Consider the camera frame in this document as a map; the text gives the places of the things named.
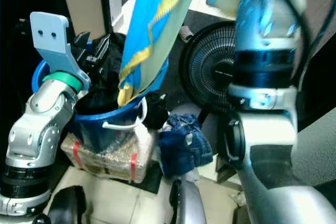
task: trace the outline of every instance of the white bucket handle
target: white bucket handle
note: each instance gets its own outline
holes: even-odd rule
[[[146,98],[142,98],[141,100],[141,105],[142,105],[142,116],[141,118],[137,118],[134,124],[131,125],[115,125],[115,124],[109,124],[108,122],[104,122],[102,127],[104,129],[110,129],[110,130],[118,130],[118,131],[126,131],[126,130],[131,130],[138,125],[140,125],[146,118],[147,116],[147,102]]]

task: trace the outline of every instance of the blue cloth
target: blue cloth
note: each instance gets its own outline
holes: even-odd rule
[[[160,134],[161,164],[164,176],[183,175],[195,167],[212,162],[212,149],[192,114],[170,115],[170,131]],[[186,136],[192,134],[192,142]]]

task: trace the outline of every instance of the white floor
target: white floor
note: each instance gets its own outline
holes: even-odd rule
[[[171,181],[164,178],[161,180],[158,194],[155,195],[69,167],[51,198],[61,189],[73,185],[81,185],[86,194],[88,209],[82,218],[84,224],[164,224],[171,221]],[[203,178],[197,185],[201,192],[207,223],[231,224],[236,204],[230,195],[236,194],[237,191]]]

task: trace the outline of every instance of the black fan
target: black fan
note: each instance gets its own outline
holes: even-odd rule
[[[230,106],[227,86],[233,79],[235,35],[234,22],[215,23],[197,32],[182,52],[182,85],[202,109],[224,112]]]

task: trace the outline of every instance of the blue bucket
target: blue bucket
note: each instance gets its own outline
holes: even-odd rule
[[[31,88],[37,92],[44,76],[49,74],[49,66],[42,61],[35,69]],[[142,116],[137,119],[140,104],[142,104]],[[72,132],[83,145],[94,152],[102,152],[107,147],[116,150],[122,142],[115,141],[120,131],[131,130],[142,123],[147,114],[145,98],[137,98],[126,106],[111,112],[96,115],[75,115],[68,123],[68,130]]]

